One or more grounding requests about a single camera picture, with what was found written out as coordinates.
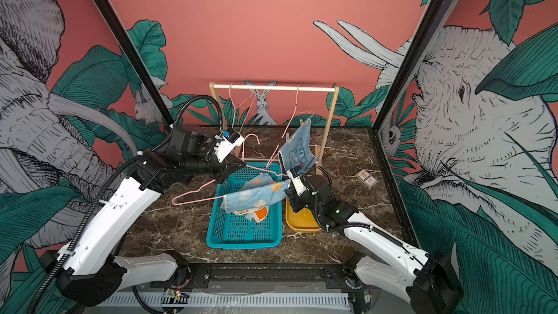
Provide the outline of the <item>white orange lion towel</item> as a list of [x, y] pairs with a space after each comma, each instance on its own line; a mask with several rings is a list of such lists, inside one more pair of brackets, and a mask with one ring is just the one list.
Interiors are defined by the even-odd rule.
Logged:
[[240, 212], [234, 212], [235, 215], [245, 217], [247, 220], [256, 223], [260, 223], [263, 220], [265, 220], [268, 213], [269, 213], [268, 206], [264, 206], [261, 209], [250, 209], [250, 210], [244, 210]]

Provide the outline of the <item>pink wire hanger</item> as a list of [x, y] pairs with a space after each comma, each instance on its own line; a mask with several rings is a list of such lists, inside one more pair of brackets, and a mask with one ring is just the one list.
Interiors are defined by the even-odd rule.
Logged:
[[255, 90], [228, 89], [228, 98], [222, 99], [225, 120], [229, 127], [242, 131], [252, 117], [252, 109], [255, 108], [257, 96]]

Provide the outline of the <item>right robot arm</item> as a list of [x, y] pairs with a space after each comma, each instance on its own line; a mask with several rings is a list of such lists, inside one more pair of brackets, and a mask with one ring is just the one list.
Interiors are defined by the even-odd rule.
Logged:
[[405, 300], [415, 313], [456, 312], [464, 289], [449, 256], [400, 240], [355, 206], [338, 200], [328, 175], [307, 175], [297, 169], [287, 175], [286, 195], [293, 209], [308, 209], [322, 231], [338, 233], [384, 261], [377, 265], [361, 257], [353, 267], [360, 283]]

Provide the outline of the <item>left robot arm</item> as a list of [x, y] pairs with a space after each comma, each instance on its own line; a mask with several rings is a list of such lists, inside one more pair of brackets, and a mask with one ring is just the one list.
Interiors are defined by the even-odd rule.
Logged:
[[[213, 135], [188, 129], [180, 123], [189, 106], [202, 100], [213, 105], [217, 113], [218, 131]], [[189, 182], [205, 174], [223, 183], [232, 173], [244, 168], [245, 162], [232, 153], [243, 141], [240, 133], [225, 128], [219, 100], [201, 94], [183, 103], [170, 134], [156, 147], [119, 167], [102, 185], [95, 204], [103, 200], [120, 174], [124, 176], [104, 206], [100, 210], [88, 208], [74, 238], [59, 251], [48, 251], [41, 256], [46, 276], [35, 291], [27, 313], [39, 309], [52, 284], [64, 298], [83, 307], [99, 305], [117, 291], [142, 283], [185, 284], [189, 265], [176, 251], [127, 261], [114, 256], [113, 248], [138, 217], [175, 183]]]

